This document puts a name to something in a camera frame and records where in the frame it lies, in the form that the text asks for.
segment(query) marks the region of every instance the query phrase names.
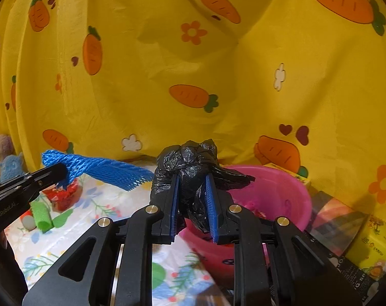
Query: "metal screw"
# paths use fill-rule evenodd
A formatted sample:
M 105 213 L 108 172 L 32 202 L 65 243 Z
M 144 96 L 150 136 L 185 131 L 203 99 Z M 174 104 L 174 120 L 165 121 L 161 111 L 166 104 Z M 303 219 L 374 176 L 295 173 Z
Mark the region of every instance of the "metal screw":
M 290 223 L 290 220 L 288 220 L 284 216 L 281 216 L 280 218 L 277 219 L 277 222 L 280 226 L 287 226 Z
M 147 206 L 145 208 L 145 211 L 148 213 L 148 214 L 153 214 L 153 213 L 156 213 L 157 211 L 159 210 L 159 208 L 155 205 L 150 205 L 150 206 Z
M 239 213 L 241 212 L 241 206 L 240 205 L 231 205 L 228 210 L 232 213 Z
M 101 228 L 109 226 L 110 224 L 111 224 L 111 220 L 109 218 L 101 218 L 101 219 L 98 220 L 98 225 Z

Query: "crumpled plastic bag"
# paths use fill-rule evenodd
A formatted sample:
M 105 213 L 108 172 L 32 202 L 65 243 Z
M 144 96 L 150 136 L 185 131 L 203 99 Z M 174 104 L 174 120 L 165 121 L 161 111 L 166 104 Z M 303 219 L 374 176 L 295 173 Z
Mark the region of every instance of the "crumpled plastic bag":
M 255 180 L 233 169 L 220 167 L 217 146 L 212 139 L 200 144 L 189 140 L 183 145 L 166 147 L 158 156 L 158 167 L 153 178 L 152 196 L 169 190 L 173 174 L 179 175 L 178 231 L 189 218 L 203 233 L 210 232 L 205 197 L 205 178 L 213 174 L 217 189 L 243 188 Z

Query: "yellow backdrop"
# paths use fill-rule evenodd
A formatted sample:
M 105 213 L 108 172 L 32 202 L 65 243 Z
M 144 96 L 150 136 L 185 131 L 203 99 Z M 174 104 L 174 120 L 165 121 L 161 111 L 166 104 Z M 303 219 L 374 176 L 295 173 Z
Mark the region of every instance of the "yellow backdrop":
M 30 170 L 213 138 L 386 221 L 386 5 L 3 0 L 0 133 Z

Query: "pink bucket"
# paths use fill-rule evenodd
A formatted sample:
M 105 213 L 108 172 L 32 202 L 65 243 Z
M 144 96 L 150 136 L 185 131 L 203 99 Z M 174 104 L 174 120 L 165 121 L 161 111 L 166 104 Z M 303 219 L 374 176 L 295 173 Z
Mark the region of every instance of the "pink bucket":
M 255 182 L 243 189 L 229 191 L 235 203 L 263 212 L 268 220 L 286 216 L 301 231 L 307 227 L 312 212 L 311 198 L 305 186 L 296 178 L 284 171 L 261 165 L 232 165 L 228 168 L 256 178 Z M 216 282 L 232 288 L 234 248 L 214 244 L 210 234 L 203 234 L 190 220 L 186 220 L 186 223 L 186 229 L 179 235 L 201 257 L 206 270 Z

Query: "green foam tube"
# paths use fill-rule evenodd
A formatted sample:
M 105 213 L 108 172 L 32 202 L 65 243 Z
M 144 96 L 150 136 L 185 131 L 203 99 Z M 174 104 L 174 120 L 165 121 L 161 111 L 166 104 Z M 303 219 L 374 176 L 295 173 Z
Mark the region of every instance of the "green foam tube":
M 39 228 L 43 233 L 46 233 L 54 227 L 50 211 L 44 203 L 41 201 L 33 201 L 31 203 L 31 211 L 37 228 Z

